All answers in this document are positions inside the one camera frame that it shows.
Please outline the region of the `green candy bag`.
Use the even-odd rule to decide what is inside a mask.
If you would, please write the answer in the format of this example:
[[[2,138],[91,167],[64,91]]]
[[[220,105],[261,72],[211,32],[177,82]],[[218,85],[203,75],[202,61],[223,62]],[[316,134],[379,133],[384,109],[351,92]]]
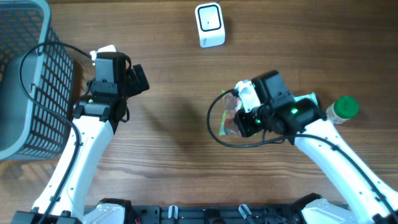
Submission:
[[[234,122],[235,115],[240,109],[243,109],[243,103],[238,96],[228,93],[223,97],[224,112],[220,125],[220,136],[233,136],[241,138],[242,135],[238,125]]]

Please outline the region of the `mint green wipes pack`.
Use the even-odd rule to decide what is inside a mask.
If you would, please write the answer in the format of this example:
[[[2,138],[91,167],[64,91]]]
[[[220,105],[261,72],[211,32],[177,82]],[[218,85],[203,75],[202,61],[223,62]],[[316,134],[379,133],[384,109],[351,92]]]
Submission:
[[[304,99],[308,99],[308,100],[312,101],[315,105],[318,106],[317,96],[316,96],[316,94],[315,94],[314,92],[312,92],[312,93],[310,93],[310,94],[307,94],[307,95],[295,96],[295,97],[294,97],[294,100],[295,100],[296,102],[301,101],[301,100],[304,100]]]

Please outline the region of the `green lid jar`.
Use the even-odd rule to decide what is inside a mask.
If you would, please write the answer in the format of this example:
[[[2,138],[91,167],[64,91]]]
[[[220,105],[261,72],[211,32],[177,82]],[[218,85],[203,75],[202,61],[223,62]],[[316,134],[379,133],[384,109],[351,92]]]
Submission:
[[[359,113],[359,103],[352,96],[342,96],[326,109],[327,119],[342,124]]]

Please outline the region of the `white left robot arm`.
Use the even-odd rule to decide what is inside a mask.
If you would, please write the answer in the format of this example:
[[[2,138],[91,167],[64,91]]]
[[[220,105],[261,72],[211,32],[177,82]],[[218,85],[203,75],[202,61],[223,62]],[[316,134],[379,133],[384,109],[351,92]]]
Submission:
[[[72,130],[55,171],[31,211],[13,223],[137,223],[128,200],[104,198],[85,213],[95,170],[118,124],[129,120],[127,99],[149,89],[141,65],[121,52],[100,52],[96,76],[73,109]]]

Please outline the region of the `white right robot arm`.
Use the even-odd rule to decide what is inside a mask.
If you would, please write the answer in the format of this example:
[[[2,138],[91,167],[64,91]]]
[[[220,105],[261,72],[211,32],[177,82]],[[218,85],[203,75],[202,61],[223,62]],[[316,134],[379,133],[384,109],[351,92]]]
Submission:
[[[237,82],[233,94],[243,104],[234,117],[242,137],[276,133],[276,141],[289,141],[316,163],[359,223],[397,223],[397,191],[359,158],[319,106],[295,100],[278,71]]]

